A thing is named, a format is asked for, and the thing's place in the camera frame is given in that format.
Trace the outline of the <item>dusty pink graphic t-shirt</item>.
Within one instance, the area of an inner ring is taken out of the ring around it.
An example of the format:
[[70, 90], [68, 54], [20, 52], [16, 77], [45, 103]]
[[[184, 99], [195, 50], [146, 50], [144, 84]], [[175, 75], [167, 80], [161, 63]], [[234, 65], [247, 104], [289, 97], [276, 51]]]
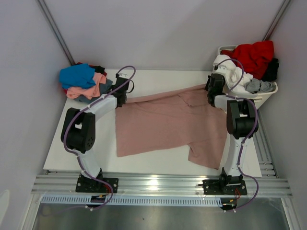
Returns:
[[207, 101], [204, 85], [127, 100], [116, 109], [117, 156], [189, 146], [188, 160], [218, 169], [226, 113]]

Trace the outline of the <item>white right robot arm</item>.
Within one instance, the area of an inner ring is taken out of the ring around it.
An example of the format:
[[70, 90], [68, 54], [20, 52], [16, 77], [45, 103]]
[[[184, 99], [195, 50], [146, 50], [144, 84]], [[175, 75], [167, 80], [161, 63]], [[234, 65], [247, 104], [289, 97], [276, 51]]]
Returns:
[[226, 129], [230, 135], [228, 157], [218, 182], [219, 190], [231, 193], [236, 185], [243, 183], [241, 159], [245, 156], [254, 133], [258, 130], [258, 112], [254, 100], [223, 93], [225, 78], [213, 73], [209, 75], [205, 90], [211, 106], [226, 112]]

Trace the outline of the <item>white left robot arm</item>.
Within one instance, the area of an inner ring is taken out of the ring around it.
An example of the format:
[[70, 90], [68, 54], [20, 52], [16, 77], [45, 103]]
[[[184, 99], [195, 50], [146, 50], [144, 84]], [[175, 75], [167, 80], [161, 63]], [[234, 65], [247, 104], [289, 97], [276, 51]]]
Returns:
[[98, 99], [83, 109], [69, 108], [66, 112], [61, 133], [64, 149], [76, 156], [81, 175], [88, 178], [86, 186], [99, 192], [104, 185], [102, 170], [98, 165], [93, 146], [96, 138], [96, 123], [108, 112], [122, 107], [129, 93], [130, 79], [116, 75], [116, 83]]

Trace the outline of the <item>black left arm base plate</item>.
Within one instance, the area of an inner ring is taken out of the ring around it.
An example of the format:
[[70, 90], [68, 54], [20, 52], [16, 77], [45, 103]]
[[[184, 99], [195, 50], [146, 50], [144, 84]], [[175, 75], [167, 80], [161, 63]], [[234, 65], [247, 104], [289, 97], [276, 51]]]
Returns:
[[[110, 178], [104, 177], [102, 170], [100, 170], [97, 179], [108, 183], [112, 189], [113, 193], [117, 193], [118, 190], [118, 178]], [[90, 179], [88, 177], [83, 176], [82, 174], [79, 175], [77, 180], [77, 185], [75, 188], [75, 192], [77, 193], [111, 193], [111, 189], [104, 183], [98, 182], [94, 179]]]

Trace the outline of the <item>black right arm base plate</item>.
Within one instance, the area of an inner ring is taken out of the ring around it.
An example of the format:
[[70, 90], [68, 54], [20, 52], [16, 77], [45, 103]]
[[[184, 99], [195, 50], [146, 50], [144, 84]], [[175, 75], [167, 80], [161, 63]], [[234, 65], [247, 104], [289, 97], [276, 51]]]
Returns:
[[203, 187], [205, 195], [243, 195], [248, 194], [245, 181], [240, 184], [227, 184], [221, 180], [209, 179], [203, 180], [199, 186]]

